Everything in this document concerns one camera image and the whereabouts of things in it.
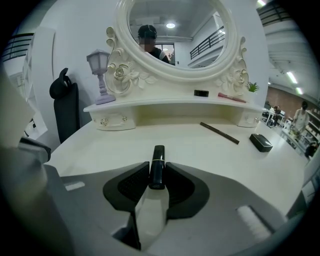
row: lamp post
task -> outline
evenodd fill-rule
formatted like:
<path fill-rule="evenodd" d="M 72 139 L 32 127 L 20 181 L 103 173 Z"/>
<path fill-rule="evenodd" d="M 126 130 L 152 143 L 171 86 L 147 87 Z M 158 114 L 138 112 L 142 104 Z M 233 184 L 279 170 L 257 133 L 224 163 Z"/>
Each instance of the lamp post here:
<path fill-rule="evenodd" d="M 96 49 L 86 57 L 86 61 L 89 62 L 92 74 L 97 75 L 99 79 L 100 96 L 95 100 L 96 105 L 116 100 L 115 96 L 107 93 L 106 84 L 104 82 L 104 73 L 108 70 L 109 56 L 109 53 Z"/>

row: vanity shelf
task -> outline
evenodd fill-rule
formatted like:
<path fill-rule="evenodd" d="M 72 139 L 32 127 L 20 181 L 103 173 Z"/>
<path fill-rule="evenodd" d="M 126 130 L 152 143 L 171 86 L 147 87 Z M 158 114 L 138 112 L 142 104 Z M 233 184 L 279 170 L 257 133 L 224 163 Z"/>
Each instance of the vanity shelf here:
<path fill-rule="evenodd" d="M 136 128 L 146 119 L 210 117 L 226 119 L 240 127 L 256 127 L 263 108 L 223 98 L 185 96 L 179 98 L 137 99 L 117 98 L 116 101 L 91 105 L 89 112 L 98 130 L 121 131 Z"/>

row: drawer knob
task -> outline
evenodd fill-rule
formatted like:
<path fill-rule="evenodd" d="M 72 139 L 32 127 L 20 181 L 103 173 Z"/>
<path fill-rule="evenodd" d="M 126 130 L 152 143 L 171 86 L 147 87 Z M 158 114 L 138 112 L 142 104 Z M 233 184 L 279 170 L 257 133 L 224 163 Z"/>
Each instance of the drawer knob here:
<path fill-rule="evenodd" d="M 103 126 L 107 126 L 107 124 L 108 124 L 108 119 L 101 119 L 101 121 L 100 121 L 100 124 L 101 125 L 103 125 Z"/>

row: person in white shirt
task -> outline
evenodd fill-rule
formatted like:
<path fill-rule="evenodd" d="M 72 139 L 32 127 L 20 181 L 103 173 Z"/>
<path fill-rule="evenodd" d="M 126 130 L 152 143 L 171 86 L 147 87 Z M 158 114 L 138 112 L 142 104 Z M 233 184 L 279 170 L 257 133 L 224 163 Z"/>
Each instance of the person in white shirt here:
<path fill-rule="evenodd" d="M 309 123 L 309 115 L 307 113 L 308 103 L 306 101 L 302 102 L 301 109 L 295 112 L 293 118 L 294 129 L 299 132 L 303 132 Z"/>

